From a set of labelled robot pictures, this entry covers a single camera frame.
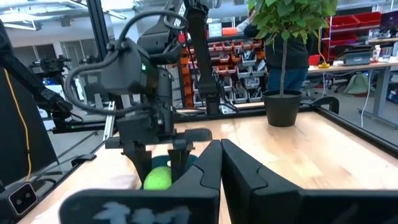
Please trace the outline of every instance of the jeans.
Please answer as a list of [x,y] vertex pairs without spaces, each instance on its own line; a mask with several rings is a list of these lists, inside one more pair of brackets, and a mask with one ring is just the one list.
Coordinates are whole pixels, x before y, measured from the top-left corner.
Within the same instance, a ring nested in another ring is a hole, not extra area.
[[[268,75],[267,91],[279,90],[280,76],[282,70],[270,69]],[[284,90],[297,90],[300,91],[303,87],[303,82],[307,78],[308,68],[290,68],[286,69]]]

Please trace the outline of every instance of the desk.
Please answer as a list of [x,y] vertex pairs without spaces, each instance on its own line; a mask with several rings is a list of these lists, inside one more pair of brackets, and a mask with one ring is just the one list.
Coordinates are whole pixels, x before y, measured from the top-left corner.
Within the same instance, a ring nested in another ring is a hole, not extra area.
[[344,66],[344,65],[333,65],[330,68],[317,68],[310,67],[308,69],[308,75],[314,73],[336,73],[336,72],[349,72],[349,71],[361,71],[370,70],[384,70],[383,74],[377,76],[377,87],[374,95],[374,104],[372,112],[364,111],[364,115],[375,119],[381,123],[393,127],[398,130],[398,124],[395,124],[388,119],[383,117],[384,105],[386,104],[388,84],[390,81],[390,68],[392,66],[398,65],[398,59],[396,57],[391,57],[390,62],[378,62],[372,63],[370,65],[355,65],[355,66]]
[[[299,113],[296,125],[290,128],[269,126],[265,116],[176,124],[178,131],[197,127],[211,129],[214,139],[230,139],[265,166],[305,189],[398,189],[395,158],[314,112]],[[195,143],[192,153],[200,155],[207,144]],[[159,156],[166,154],[170,145],[148,148],[153,156]],[[105,150],[103,146],[94,161],[85,162],[18,224],[31,223],[67,191],[79,191],[90,182],[113,175],[134,173],[133,164],[120,152]],[[230,223],[223,192],[220,223]]]

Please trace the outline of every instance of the tennis ball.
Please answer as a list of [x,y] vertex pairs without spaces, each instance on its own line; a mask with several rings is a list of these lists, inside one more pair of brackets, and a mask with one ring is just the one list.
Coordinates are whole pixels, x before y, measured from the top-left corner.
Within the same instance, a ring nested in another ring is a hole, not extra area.
[[166,190],[172,185],[172,170],[167,166],[156,167],[144,181],[144,190]]

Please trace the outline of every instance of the potted plant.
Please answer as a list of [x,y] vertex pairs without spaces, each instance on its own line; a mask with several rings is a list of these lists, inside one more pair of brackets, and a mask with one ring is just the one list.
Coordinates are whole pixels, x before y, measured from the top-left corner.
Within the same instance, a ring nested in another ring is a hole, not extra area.
[[273,126],[293,126],[301,101],[301,92],[284,90],[287,42],[290,38],[300,38],[307,43],[308,35],[318,37],[321,27],[328,27],[327,17],[336,13],[337,0],[249,0],[249,9],[255,7],[253,24],[259,30],[257,39],[265,39],[265,44],[274,44],[280,35],[283,39],[282,74],[280,91],[265,92],[264,104],[268,123]]

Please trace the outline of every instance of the tree trunk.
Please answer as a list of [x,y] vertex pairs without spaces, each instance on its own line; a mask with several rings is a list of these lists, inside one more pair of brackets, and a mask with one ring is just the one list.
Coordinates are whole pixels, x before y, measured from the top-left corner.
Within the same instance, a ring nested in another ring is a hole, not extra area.
[[284,85],[285,85],[285,74],[286,74],[286,55],[287,55],[287,40],[284,40],[284,55],[282,57],[282,73],[280,74],[280,97],[284,97]]

